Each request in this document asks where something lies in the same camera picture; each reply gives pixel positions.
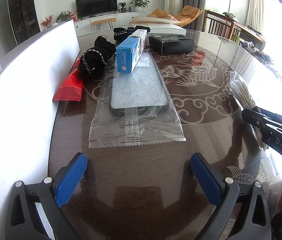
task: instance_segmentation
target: blue medicine box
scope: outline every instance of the blue medicine box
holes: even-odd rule
[[[118,72],[132,73],[145,45],[146,30],[137,30],[117,47]]]

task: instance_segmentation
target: potted plant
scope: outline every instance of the potted plant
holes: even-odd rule
[[[61,22],[65,22],[66,20],[69,19],[69,11],[67,12],[61,12],[59,14],[59,16],[57,17],[56,23],[61,23]]]
[[[131,0],[129,4],[134,4],[136,12],[142,12],[143,8],[148,7],[149,0]]]
[[[125,12],[125,6],[126,6],[126,2],[121,2],[119,3],[119,5],[121,5],[121,12]]]
[[[48,29],[51,27],[51,22],[52,22],[52,18],[53,18],[53,14],[52,15],[49,15],[49,18],[46,17],[46,19],[41,22],[41,25],[45,28],[45,29]]]

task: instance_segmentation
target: television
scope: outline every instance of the television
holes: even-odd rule
[[[117,0],[76,0],[78,18],[118,10]]]

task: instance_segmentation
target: blue gripper pad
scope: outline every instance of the blue gripper pad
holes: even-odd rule
[[[68,167],[75,158],[76,160],[74,161],[74,163],[70,167]],[[68,166],[62,168],[67,169],[68,171],[63,176],[55,189],[54,200],[58,207],[61,207],[61,205],[68,203],[74,189],[76,188],[82,175],[87,169],[88,160],[85,154],[77,154],[72,159],[72,161],[68,164]]]
[[[205,196],[211,204],[218,207],[222,202],[222,191],[225,191],[225,184],[221,180],[220,173],[213,170],[200,153],[192,155],[190,165]]]

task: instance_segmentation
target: tv stand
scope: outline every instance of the tv stand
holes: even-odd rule
[[[77,36],[96,33],[97,31],[110,30],[108,23],[102,23],[100,28],[97,28],[96,25],[92,25],[93,22],[103,21],[108,19],[116,18],[116,22],[113,23],[113,27],[129,27],[129,22],[138,16],[146,16],[146,12],[126,12],[126,13],[115,13],[115,14],[104,14],[98,16],[90,16],[89,18],[83,18],[80,21],[74,23],[75,32]]]

